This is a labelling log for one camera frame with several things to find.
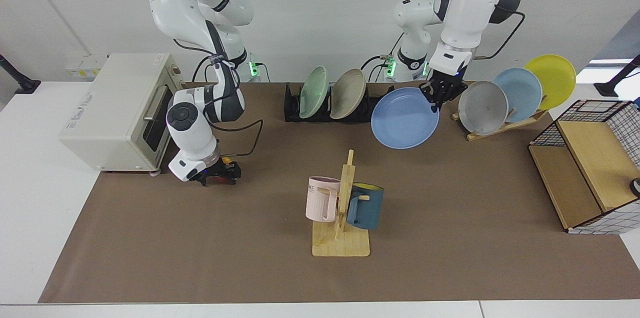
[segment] pink mug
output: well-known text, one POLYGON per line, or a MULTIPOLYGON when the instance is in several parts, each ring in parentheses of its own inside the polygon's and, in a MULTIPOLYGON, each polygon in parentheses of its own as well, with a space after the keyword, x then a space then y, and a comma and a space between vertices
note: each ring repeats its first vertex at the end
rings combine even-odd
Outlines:
POLYGON ((334 222, 340 179, 313 176, 306 193, 306 217, 316 222, 334 222))

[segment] oven label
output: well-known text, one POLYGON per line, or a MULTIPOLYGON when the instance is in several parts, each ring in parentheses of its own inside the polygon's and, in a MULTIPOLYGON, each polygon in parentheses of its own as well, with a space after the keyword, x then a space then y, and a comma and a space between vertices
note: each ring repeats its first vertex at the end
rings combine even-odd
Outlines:
POLYGON ((78 104, 77 108, 73 112, 73 115, 71 115, 69 122, 67 122, 66 124, 67 131, 73 131, 73 129, 76 128, 80 119, 82 119, 82 117, 85 115, 85 111, 87 110, 87 107, 89 106, 89 104, 91 104, 93 100, 94 100, 94 92, 89 91, 87 92, 87 94, 84 95, 82 101, 80 101, 80 104, 78 104))

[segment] wooden mug tree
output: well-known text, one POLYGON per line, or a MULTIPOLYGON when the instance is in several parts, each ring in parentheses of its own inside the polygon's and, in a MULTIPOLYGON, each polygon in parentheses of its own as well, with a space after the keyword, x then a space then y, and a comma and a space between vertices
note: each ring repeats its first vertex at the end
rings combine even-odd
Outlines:
MULTIPOLYGON (((367 257, 371 254, 369 231, 346 224, 355 173, 354 150, 349 150, 347 163, 342 166, 336 220, 313 222, 311 252, 314 257, 367 257)), ((368 200, 369 197, 361 195, 358 199, 368 200)))

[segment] dark blue mug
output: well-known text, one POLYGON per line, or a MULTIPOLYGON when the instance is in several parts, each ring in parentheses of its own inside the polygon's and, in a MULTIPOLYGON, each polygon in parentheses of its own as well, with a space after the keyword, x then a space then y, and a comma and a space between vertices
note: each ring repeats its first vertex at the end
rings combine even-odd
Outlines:
POLYGON ((385 190, 380 186, 354 183, 351 189, 347 223, 359 229, 376 229, 380 220, 384 193, 385 190))

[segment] green indicator light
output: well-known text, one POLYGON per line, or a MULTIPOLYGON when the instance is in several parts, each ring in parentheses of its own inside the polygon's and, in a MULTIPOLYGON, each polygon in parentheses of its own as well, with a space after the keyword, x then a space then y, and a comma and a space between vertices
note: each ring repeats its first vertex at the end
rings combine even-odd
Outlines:
POLYGON ((388 77, 393 77, 394 74, 396 74, 396 65, 397 65, 397 63, 393 58, 389 59, 389 63, 391 64, 391 66, 389 68, 387 68, 386 75, 388 77))
POLYGON ((256 63, 249 62, 249 67, 251 67, 251 77, 257 76, 258 75, 258 67, 256 66, 256 63))

